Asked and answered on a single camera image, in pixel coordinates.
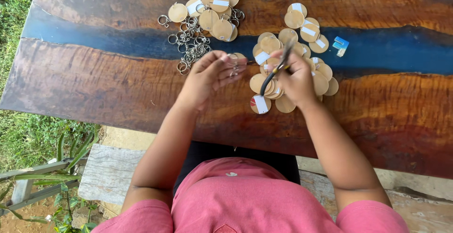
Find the black pants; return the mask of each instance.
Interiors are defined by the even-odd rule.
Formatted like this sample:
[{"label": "black pants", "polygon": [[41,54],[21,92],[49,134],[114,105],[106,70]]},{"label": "black pants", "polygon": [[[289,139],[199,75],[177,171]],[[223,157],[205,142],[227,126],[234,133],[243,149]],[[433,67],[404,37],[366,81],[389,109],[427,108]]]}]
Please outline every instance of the black pants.
[{"label": "black pants", "polygon": [[192,141],[174,185],[173,196],[184,178],[201,162],[226,157],[242,157],[264,162],[279,171],[289,181],[300,184],[296,156],[241,147],[234,151],[233,147],[228,145]]}]

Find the grass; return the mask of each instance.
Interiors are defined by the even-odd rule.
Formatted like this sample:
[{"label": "grass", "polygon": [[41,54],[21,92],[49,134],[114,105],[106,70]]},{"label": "grass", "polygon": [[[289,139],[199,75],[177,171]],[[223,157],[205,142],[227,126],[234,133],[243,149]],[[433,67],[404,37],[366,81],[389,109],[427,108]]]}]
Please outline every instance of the grass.
[{"label": "grass", "polygon": [[[31,0],[0,0],[0,96],[19,44]],[[0,173],[46,163],[56,157],[61,133],[83,140],[93,124],[0,110]]]}]

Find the pink t-shirt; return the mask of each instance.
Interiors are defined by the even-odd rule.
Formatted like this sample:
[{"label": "pink t-shirt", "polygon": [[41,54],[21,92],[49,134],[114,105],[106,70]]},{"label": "pink t-shirt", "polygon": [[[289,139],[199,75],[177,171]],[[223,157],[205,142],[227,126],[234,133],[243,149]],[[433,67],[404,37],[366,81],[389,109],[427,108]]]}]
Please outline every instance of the pink t-shirt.
[{"label": "pink t-shirt", "polygon": [[305,188],[269,165],[244,158],[205,161],[184,179],[172,211],[159,200],[137,202],[93,233],[347,232],[408,233],[401,216],[376,201],[345,207],[334,222]]}]

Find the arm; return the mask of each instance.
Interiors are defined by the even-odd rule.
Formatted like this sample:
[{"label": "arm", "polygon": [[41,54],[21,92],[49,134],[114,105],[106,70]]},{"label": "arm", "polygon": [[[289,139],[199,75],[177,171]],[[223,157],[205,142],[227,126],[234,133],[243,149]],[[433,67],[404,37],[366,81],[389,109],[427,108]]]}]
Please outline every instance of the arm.
[{"label": "arm", "polygon": [[197,116],[212,91],[241,78],[246,59],[241,59],[239,65],[239,75],[230,78],[231,59],[224,51],[212,51],[194,64],[156,138],[135,168],[122,213],[144,199],[158,199],[171,208],[173,186],[186,158]]},{"label": "arm", "polygon": [[302,111],[319,161],[334,187],[338,211],[359,200],[375,200],[391,207],[370,162],[316,98],[310,67],[295,54],[290,62],[294,62],[290,68],[293,74],[280,73],[279,83]]}]

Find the wooden table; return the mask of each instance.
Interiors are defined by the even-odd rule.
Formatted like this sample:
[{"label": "wooden table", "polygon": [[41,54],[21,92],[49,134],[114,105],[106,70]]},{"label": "wooden table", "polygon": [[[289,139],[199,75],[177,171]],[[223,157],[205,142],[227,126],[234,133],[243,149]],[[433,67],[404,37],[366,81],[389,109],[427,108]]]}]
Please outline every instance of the wooden table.
[{"label": "wooden table", "polygon": [[[33,0],[0,108],[157,132],[185,80],[167,42],[178,28],[157,17],[186,1]],[[350,42],[313,56],[341,80],[324,103],[373,166],[453,178],[453,0],[240,0],[240,37],[212,48],[253,59],[295,2],[330,46]],[[300,112],[250,109],[256,73],[217,92],[194,139],[316,157]]]}]

